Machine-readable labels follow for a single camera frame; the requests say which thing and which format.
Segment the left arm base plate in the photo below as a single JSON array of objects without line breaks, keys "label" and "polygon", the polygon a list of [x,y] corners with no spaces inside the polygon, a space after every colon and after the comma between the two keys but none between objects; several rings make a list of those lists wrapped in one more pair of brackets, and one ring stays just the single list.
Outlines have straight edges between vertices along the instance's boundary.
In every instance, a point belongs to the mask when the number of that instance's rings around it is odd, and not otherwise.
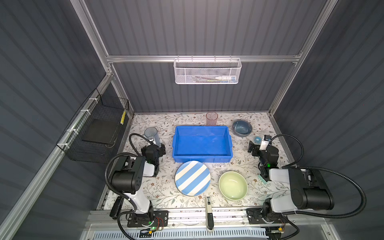
[{"label": "left arm base plate", "polygon": [[146,214],[129,214],[128,228],[166,227],[168,225],[169,211],[154,211]]}]

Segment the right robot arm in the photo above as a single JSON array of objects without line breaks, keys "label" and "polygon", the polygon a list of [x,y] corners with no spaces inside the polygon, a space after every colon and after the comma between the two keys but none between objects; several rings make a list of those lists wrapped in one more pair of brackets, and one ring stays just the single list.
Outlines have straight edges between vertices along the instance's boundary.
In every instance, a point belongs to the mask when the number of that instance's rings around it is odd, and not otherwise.
[{"label": "right robot arm", "polygon": [[[279,149],[272,141],[279,137],[289,137],[295,140],[300,148],[299,158],[291,164],[278,167]],[[267,223],[274,221],[278,214],[286,212],[297,213],[298,210],[331,210],[334,200],[324,178],[318,170],[301,170],[295,168],[304,156],[303,144],[294,136],[280,134],[274,137],[265,135],[258,142],[249,142],[248,153],[259,158],[258,169],[263,182],[281,182],[290,185],[291,193],[279,198],[268,198],[263,203],[259,215]]]}]

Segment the blue white striped plate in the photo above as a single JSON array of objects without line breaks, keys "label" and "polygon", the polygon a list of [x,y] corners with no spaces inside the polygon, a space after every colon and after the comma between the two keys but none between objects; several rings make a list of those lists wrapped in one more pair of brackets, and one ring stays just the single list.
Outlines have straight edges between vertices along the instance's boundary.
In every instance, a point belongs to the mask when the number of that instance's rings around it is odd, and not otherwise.
[{"label": "blue white striped plate", "polygon": [[198,161],[182,164],[175,174],[177,189],[185,196],[195,197],[205,192],[211,183],[208,167]]}]

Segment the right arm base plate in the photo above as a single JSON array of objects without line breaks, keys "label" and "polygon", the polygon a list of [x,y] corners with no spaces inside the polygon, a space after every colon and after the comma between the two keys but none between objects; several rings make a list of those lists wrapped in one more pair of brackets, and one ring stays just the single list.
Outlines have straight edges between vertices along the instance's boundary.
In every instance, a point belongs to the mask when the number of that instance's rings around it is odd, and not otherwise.
[{"label": "right arm base plate", "polygon": [[252,225],[256,224],[285,224],[286,220],[280,213],[263,210],[262,208],[246,209],[248,221]]}]

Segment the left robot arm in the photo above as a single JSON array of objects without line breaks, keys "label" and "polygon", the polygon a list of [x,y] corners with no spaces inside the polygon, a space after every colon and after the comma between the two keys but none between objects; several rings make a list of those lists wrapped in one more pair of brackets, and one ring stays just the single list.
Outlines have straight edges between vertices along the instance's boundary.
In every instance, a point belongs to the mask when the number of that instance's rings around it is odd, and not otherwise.
[{"label": "left robot arm", "polygon": [[[128,200],[133,206],[132,214],[140,217],[151,218],[154,216],[153,205],[144,195],[141,189],[144,177],[154,178],[160,170],[160,157],[166,154],[164,144],[144,146],[142,155],[136,156],[131,153],[120,153],[108,161],[105,170],[105,182],[108,189],[122,198]],[[120,170],[113,170],[109,174],[109,167],[119,158],[125,161],[134,157],[133,166],[122,165]]]}]

